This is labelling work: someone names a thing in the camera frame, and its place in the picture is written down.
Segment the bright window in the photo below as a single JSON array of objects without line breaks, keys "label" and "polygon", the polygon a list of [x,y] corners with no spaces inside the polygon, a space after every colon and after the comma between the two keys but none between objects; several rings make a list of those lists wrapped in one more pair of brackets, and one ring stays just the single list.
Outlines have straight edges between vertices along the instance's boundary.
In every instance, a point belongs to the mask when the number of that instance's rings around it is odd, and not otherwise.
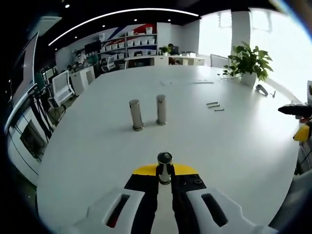
[{"label": "bright window", "polygon": [[202,55],[231,54],[232,14],[231,11],[217,12],[203,16],[199,26],[199,48]]},{"label": "bright window", "polygon": [[[269,52],[274,70],[269,73],[270,78],[286,87],[301,101],[307,101],[307,81],[312,80],[310,38],[301,25],[281,13],[251,9],[251,15],[253,29],[250,45],[257,45]],[[268,15],[268,21],[263,20],[264,15]]]}]

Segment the white plant pot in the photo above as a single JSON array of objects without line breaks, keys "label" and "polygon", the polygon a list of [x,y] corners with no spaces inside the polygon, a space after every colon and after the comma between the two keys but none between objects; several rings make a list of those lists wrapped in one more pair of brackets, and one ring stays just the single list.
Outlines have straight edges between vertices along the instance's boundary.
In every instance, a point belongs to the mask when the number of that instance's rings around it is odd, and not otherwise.
[{"label": "white plant pot", "polygon": [[245,73],[242,75],[242,79],[240,82],[246,86],[253,88],[256,79],[257,79],[256,73],[252,73],[252,74]]}]

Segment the yellow object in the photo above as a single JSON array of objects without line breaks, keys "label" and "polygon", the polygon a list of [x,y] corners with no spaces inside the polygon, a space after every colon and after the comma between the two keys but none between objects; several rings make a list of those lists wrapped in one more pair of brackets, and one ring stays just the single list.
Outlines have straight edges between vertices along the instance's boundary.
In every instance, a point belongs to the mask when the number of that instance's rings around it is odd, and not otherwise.
[{"label": "yellow object", "polygon": [[293,139],[297,141],[307,141],[311,137],[311,127],[312,122],[307,122],[306,124],[302,125],[293,136]]},{"label": "yellow object", "polygon": [[[173,164],[173,165],[175,168],[176,176],[198,174],[198,172],[190,166],[181,164]],[[156,167],[157,167],[156,163],[142,166],[135,169],[133,171],[133,174],[142,176],[156,176]]]}]

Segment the ceiling light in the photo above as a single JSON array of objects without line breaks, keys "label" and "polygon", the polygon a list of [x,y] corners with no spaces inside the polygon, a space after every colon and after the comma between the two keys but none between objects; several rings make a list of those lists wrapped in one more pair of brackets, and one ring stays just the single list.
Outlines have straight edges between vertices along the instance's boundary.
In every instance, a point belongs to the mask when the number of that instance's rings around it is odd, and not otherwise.
[{"label": "ceiling light", "polygon": [[61,37],[63,37],[64,35],[66,35],[67,33],[73,31],[74,29],[80,27],[80,26],[83,26],[84,24],[86,23],[89,23],[91,21],[94,21],[94,20],[97,20],[99,18],[103,18],[105,16],[111,16],[111,15],[115,15],[115,14],[119,14],[119,13],[124,13],[124,12],[131,12],[131,11],[170,11],[170,12],[177,12],[177,13],[182,13],[182,14],[186,14],[186,15],[190,15],[190,16],[196,16],[198,17],[199,15],[198,14],[194,14],[194,13],[191,13],[191,12],[187,12],[187,11],[179,11],[179,10],[174,10],[174,9],[167,9],[167,8],[136,8],[136,9],[129,9],[129,10],[122,10],[122,11],[115,11],[115,12],[111,12],[111,13],[108,13],[108,14],[105,14],[105,15],[101,15],[101,16],[97,16],[95,18],[92,18],[92,19],[89,19],[83,23],[80,23],[78,25],[76,25],[75,27],[67,30],[65,33],[61,34],[60,36],[58,36],[57,38],[55,38],[53,41],[51,41],[49,43],[49,46],[52,45],[54,42],[56,42],[58,39],[60,39]]}]

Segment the cylindrical metal rod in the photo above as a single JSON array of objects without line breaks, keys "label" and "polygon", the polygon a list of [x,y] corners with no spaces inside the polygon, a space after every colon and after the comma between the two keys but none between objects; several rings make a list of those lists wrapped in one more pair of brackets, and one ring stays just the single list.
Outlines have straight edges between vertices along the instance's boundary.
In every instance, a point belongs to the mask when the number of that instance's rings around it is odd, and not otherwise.
[{"label": "cylindrical metal rod", "polygon": [[213,105],[213,106],[208,106],[208,108],[213,108],[213,107],[218,107],[218,106],[220,106],[220,104],[218,104],[218,105]]},{"label": "cylindrical metal rod", "polygon": [[157,156],[157,160],[156,174],[159,182],[164,185],[170,184],[173,172],[172,155],[168,152],[163,152]]},{"label": "cylindrical metal rod", "polygon": [[157,101],[157,124],[165,125],[167,123],[166,119],[166,96],[158,95],[156,97]]},{"label": "cylindrical metal rod", "polygon": [[144,128],[144,124],[141,118],[140,104],[138,100],[129,101],[130,112],[133,121],[133,130],[141,131]]}]

